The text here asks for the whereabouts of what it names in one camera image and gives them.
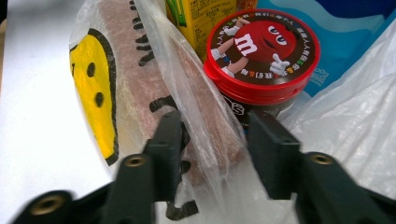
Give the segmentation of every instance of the white table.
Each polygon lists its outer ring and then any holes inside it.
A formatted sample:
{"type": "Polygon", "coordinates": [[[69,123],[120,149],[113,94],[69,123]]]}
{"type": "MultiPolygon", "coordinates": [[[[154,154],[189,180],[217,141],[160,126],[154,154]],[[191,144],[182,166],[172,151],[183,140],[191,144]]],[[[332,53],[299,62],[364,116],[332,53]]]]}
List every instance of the white table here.
{"type": "Polygon", "coordinates": [[[68,42],[83,0],[8,0],[0,95],[0,223],[36,196],[82,197],[112,179],[69,71],[68,42]]]}

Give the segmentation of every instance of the brass screw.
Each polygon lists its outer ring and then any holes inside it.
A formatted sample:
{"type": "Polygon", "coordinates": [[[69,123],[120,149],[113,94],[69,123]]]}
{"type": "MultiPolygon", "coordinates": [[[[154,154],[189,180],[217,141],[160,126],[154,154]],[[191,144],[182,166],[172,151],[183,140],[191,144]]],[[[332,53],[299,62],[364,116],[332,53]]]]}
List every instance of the brass screw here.
{"type": "Polygon", "coordinates": [[[64,198],[60,195],[50,195],[38,201],[30,210],[34,216],[46,215],[60,208],[64,204],[64,198]]]}
{"type": "Polygon", "coordinates": [[[136,167],[143,165],[146,162],[146,160],[143,157],[133,157],[129,159],[128,161],[125,162],[126,166],[130,167],[136,167]]]}
{"type": "Polygon", "coordinates": [[[321,154],[315,154],[311,156],[311,161],[321,165],[330,165],[333,163],[332,158],[321,154]]]}

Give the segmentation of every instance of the clear plastic bag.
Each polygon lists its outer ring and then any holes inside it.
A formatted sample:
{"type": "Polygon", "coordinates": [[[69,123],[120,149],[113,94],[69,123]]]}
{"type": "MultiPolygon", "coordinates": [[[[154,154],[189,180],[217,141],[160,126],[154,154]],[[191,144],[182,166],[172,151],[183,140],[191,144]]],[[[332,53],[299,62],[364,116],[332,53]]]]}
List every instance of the clear plastic bag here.
{"type": "MultiPolygon", "coordinates": [[[[331,154],[364,187],[393,198],[395,27],[393,23],[339,81],[308,103],[301,98],[293,113],[281,118],[303,142],[303,151],[331,154]]],[[[165,217],[166,204],[157,203],[158,223],[297,223],[292,201],[267,199],[233,112],[155,0],[87,0],[78,14],[71,50],[90,29],[106,37],[114,52],[107,59],[119,68],[120,155],[141,152],[161,115],[176,108],[189,133],[182,159],[191,168],[182,177],[175,203],[178,207],[195,200],[199,214],[172,221],[165,217]],[[148,41],[142,44],[137,39],[144,35],[148,41]],[[136,49],[148,45],[148,50],[136,49]],[[143,60],[151,51],[155,57],[143,60]]]]}
{"type": "Polygon", "coordinates": [[[334,156],[368,189],[396,198],[396,22],[283,124],[303,151],[334,156]]]}

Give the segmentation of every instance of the juice box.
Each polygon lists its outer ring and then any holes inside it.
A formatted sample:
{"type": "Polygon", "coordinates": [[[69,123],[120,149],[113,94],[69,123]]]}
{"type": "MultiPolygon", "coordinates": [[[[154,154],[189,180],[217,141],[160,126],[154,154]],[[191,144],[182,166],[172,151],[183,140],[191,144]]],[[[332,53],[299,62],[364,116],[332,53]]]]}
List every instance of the juice box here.
{"type": "Polygon", "coordinates": [[[235,11],[236,0],[166,0],[169,20],[186,37],[202,62],[211,30],[235,11]]]}

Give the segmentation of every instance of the m&m's container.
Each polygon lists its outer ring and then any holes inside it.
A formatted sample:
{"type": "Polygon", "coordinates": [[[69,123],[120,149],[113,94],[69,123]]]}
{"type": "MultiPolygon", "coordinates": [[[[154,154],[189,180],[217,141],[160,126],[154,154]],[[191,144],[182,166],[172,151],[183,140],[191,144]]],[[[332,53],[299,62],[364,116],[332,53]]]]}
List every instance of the m&m's container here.
{"type": "Polygon", "coordinates": [[[251,9],[227,17],[207,40],[206,74],[242,126],[248,111],[279,115],[304,89],[319,60],[319,43],[301,20],[251,9]]]}

